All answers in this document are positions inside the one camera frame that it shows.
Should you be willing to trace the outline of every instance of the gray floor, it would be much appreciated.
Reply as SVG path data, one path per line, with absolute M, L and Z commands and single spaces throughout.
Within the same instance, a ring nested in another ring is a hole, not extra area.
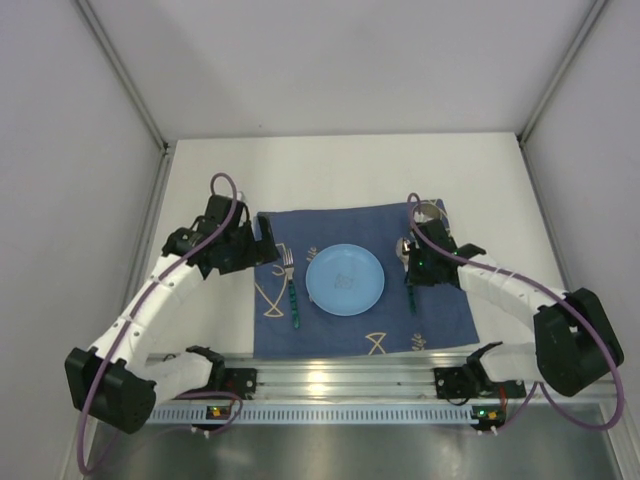
M 602 421 L 596 412 L 594 407 L 581 407 L 578 413 L 583 419 Z M 183 430 L 149 441 L 165 429 L 149 426 L 131 437 L 122 436 L 106 462 L 107 469 L 92 478 L 621 478 L 606 434 L 574 427 L 547 406 L 530 407 L 511 429 L 495 438 L 478 438 L 470 428 L 327 425 L 236 427 L 209 440 Z M 94 451 L 102 451 L 112 432 L 109 427 L 99 428 Z M 129 456 L 145 442 L 142 450 Z

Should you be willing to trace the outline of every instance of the fork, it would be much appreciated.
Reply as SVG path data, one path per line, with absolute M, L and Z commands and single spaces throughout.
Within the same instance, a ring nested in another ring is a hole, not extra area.
M 296 287 L 293 284 L 293 251 L 291 251 L 290 248 L 284 248 L 282 262 L 284 263 L 284 272 L 287 276 L 287 286 L 289 287 L 289 303 L 291 304 L 291 313 L 293 315 L 293 328 L 300 328 Z

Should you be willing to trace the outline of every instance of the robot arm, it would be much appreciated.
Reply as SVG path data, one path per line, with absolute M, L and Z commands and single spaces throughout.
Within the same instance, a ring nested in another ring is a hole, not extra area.
M 500 307 L 531 332 L 531 342 L 490 344 L 468 358 L 466 371 L 476 391 L 494 382 L 525 380 L 546 382 L 560 394 L 573 396 L 609 372 L 591 336 L 556 301 L 514 275 L 498 273 L 497 263 L 483 249 L 471 244 L 458 248 L 441 220 L 419 223 L 418 228 L 441 249 L 496 270 L 461 265 L 418 237 L 407 246 L 410 285 L 454 285 Z M 607 345 L 616 365 L 622 364 L 622 348 L 598 297 L 584 288 L 575 292 L 550 290 L 587 319 Z
M 248 209 L 239 201 L 224 232 L 184 263 L 178 262 L 218 228 L 231 203 L 213 194 L 205 214 L 191 228 L 180 228 L 169 236 L 151 275 L 109 329 L 88 350 L 74 348 L 67 356 L 65 371 L 75 408 L 82 410 L 99 366 L 120 336 L 91 402 L 90 415 L 133 433 L 157 404 L 195 388 L 220 390 L 224 360 L 208 348 L 190 347 L 177 358 L 151 367 L 146 361 L 169 323 L 179 321 L 180 305 L 212 270 L 226 274 L 279 258 L 268 218 L 258 215 L 261 239 L 256 240 Z M 246 219 L 241 223 L 243 214 Z

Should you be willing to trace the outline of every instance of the blue placemat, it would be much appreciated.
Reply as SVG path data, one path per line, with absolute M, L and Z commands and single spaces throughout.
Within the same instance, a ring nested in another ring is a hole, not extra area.
M 444 212 L 441 200 L 435 203 Z M 293 328 L 282 260 L 255 269 L 257 358 L 340 357 L 458 347 L 478 342 L 464 292 L 449 285 L 415 287 L 411 314 L 396 242 L 408 235 L 406 203 L 344 210 L 266 213 L 282 252 L 293 250 L 300 328 Z M 370 310 L 337 317 L 314 305 L 305 276 L 326 247 L 352 243 L 373 253 L 384 269 L 385 289 Z

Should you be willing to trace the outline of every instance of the plate rim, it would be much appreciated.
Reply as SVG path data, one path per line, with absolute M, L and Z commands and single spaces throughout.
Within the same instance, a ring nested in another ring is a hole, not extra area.
M 381 274 L 381 278 L 382 278 L 382 284 L 380 286 L 380 292 L 378 293 L 376 300 L 369 305 L 367 308 L 365 308 L 364 310 L 361 310 L 359 312 L 356 313 L 336 313 L 333 311 L 330 311 L 329 309 L 321 306 L 316 300 L 314 300 L 313 296 L 311 295 L 311 291 L 309 290 L 309 272 L 311 271 L 311 266 L 313 265 L 313 262 L 316 261 L 316 259 L 323 253 L 326 252 L 327 250 L 330 249 L 337 249 L 337 248 L 345 248 L 345 247 L 349 247 L 349 248 L 356 248 L 359 250 L 363 250 L 364 252 L 366 252 L 368 255 L 371 256 L 371 258 L 373 258 L 375 260 L 375 263 L 377 264 L 377 266 L 380 268 L 380 274 Z M 378 301 L 380 301 L 380 297 L 382 297 L 382 294 L 384 293 L 384 287 L 386 284 L 386 276 L 384 274 L 384 268 L 382 268 L 382 263 L 380 263 L 380 260 L 378 260 L 378 257 L 376 257 L 370 250 L 361 247 L 360 245 L 356 245 L 355 243 L 336 243 L 334 245 L 330 245 L 322 250 L 320 250 L 314 257 L 313 260 L 311 260 L 311 262 L 309 262 L 309 266 L 307 267 L 307 272 L 305 273 L 305 287 L 307 288 L 307 293 L 309 294 L 309 298 L 311 299 L 311 303 L 315 304 L 319 309 L 321 309 L 324 312 L 327 312 L 330 315 L 335 315 L 336 317 L 353 317 L 355 315 L 360 315 L 361 313 L 366 312 L 367 310 L 370 310 L 371 308 L 374 307 L 374 305 L 376 303 L 378 303 Z

